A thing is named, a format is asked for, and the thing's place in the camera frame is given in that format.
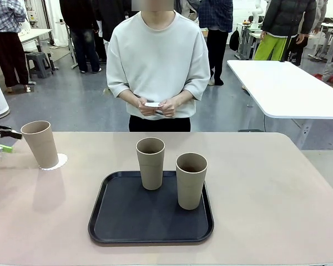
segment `yellow-green pants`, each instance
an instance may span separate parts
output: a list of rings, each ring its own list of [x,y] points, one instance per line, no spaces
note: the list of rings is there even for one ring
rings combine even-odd
[[[265,35],[264,40],[259,44],[258,49],[254,55],[254,60],[267,60],[271,51],[273,55],[271,56],[272,61],[281,60],[282,53],[285,50],[286,38],[273,37],[271,35]]]

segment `gray stool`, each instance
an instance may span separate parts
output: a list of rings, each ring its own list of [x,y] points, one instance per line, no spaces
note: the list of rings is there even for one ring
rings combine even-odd
[[[52,66],[50,65],[46,54],[42,52],[31,52],[26,54],[26,60],[28,65],[29,77],[32,78],[32,74],[38,75],[39,78],[45,79],[48,77],[48,73],[53,73]],[[33,61],[34,68],[29,67],[29,62]]]

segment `black tray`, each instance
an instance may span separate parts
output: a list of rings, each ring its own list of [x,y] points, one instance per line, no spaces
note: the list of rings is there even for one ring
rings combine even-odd
[[[139,171],[124,171],[103,181],[88,230],[99,243],[199,242],[213,226],[205,185],[199,207],[186,211],[178,204],[175,171],[164,171],[155,191],[143,188]]]

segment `brown cup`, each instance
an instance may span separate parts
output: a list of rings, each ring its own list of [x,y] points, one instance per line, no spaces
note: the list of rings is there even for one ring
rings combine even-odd
[[[157,190],[163,182],[165,143],[155,137],[147,137],[136,144],[142,185],[146,190]]]
[[[21,133],[40,168],[48,169],[58,163],[57,149],[49,122],[35,121],[28,123],[21,128]]]
[[[181,208],[191,210],[199,206],[207,165],[206,158],[199,154],[182,154],[177,158],[176,179]]]

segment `plaid shirt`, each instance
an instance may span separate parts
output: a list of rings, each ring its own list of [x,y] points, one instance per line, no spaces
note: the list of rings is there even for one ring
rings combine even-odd
[[[0,32],[19,33],[19,23],[25,19],[26,10],[19,0],[0,0]]]
[[[200,28],[232,32],[233,0],[203,0],[199,8]]]

